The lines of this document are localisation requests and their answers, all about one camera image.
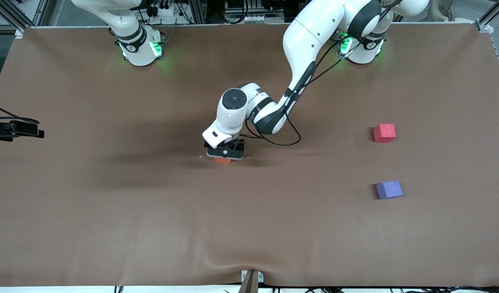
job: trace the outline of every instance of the brown tabletop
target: brown tabletop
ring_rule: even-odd
[[[489,36],[392,26],[371,64],[305,91],[301,143],[248,140],[241,162],[212,162],[201,132],[223,91],[255,81],[277,100],[289,84],[285,29],[179,27],[143,68],[105,29],[27,29],[0,106],[46,138],[0,142],[0,286],[221,284],[247,268],[282,286],[499,285]],[[378,123],[398,138],[371,141]],[[376,199],[389,180],[405,195]]]

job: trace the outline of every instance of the brown cloth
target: brown cloth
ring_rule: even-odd
[[[282,286],[499,285],[489,36],[394,25],[372,63],[307,88],[301,143],[248,139],[241,162],[214,163],[201,132],[221,94],[254,81],[277,100],[289,84],[285,29],[179,27],[142,68],[105,29],[27,29],[0,106],[46,138],[0,142],[0,286],[221,284],[241,269]],[[379,123],[398,138],[374,143]],[[376,199],[389,180],[404,196]]]

